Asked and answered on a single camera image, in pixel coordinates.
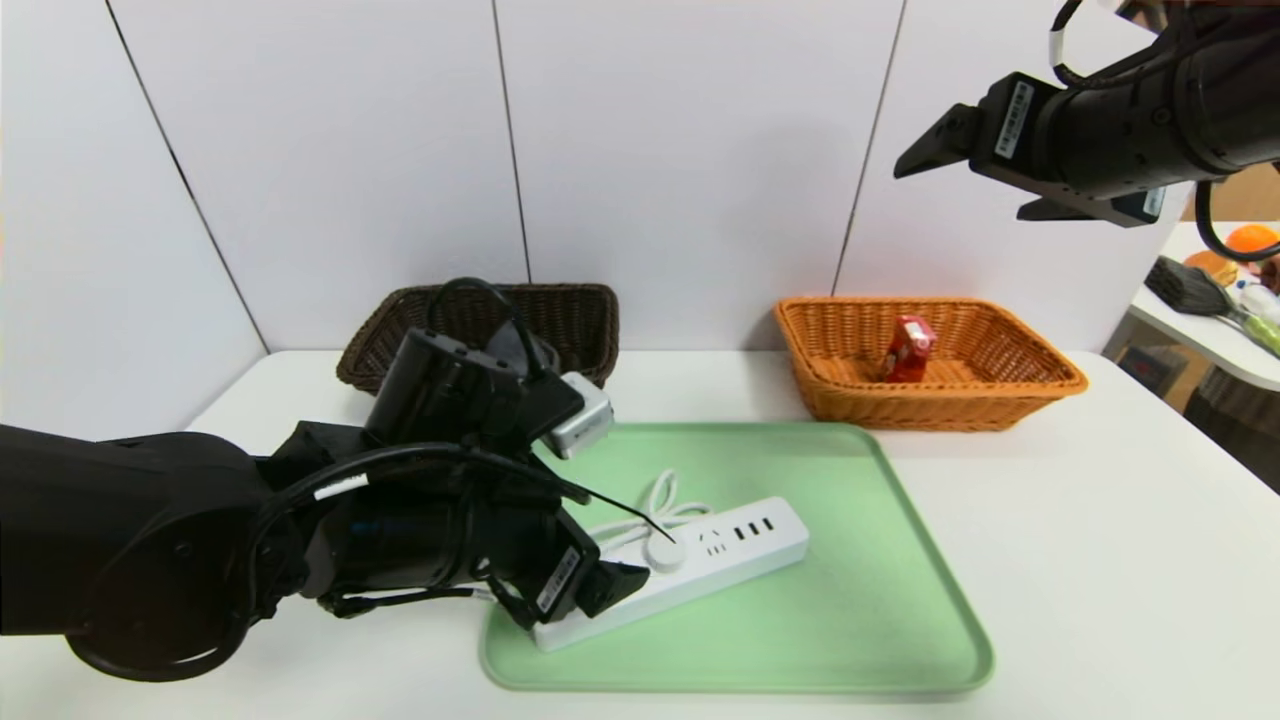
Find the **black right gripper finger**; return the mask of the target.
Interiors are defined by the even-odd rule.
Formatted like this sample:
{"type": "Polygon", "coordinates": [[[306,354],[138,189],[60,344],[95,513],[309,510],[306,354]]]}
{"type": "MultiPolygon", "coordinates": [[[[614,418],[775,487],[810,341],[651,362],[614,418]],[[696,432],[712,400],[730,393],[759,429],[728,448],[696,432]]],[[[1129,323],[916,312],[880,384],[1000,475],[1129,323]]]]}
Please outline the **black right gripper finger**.
{"type": "Polygon", "coordinates": [[[1041,196],[1021,205],[1020,222],[1088,222],[1094,219],[1092,199],[1056,199],[1041,196]]]}
{"type": "Polygon", "coordinates": [[[966,161],[972,156],[980,126],[979,108],[952,105],[899,156],[893,164],[893,178],[904,179],[966,161]]]}

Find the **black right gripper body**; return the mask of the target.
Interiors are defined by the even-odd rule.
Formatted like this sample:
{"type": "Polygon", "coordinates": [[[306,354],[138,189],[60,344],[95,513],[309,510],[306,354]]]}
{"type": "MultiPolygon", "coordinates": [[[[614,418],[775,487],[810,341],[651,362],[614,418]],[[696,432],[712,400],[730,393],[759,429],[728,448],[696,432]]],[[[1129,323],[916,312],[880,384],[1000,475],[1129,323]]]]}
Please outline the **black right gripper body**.
{"type": "Polygon", "coordinates": [[[1034,199],[1092,199],[1093,220],[1155,224],[1166,187],[1190,168],[1174,109],[1174,78],[1190,47],[1189,40],[1157,44],[1129,72],[1110,67],[1111,86],[1102,88],[1006,76],[979,104],[984,127],[970,169],[1034,199]]]}

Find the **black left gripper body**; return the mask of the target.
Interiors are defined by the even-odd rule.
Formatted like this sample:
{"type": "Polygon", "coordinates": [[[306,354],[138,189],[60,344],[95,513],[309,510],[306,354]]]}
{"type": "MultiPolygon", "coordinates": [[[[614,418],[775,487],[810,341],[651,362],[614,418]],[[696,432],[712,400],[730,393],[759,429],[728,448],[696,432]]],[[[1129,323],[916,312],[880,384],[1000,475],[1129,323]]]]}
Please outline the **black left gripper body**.
{"type": "Polygon", "coordinates": [[[477,527],[474,570],[529,632],[577,607],[575,593],[599,557],[595,542],[563,507],[498,507],[477,527]]]}

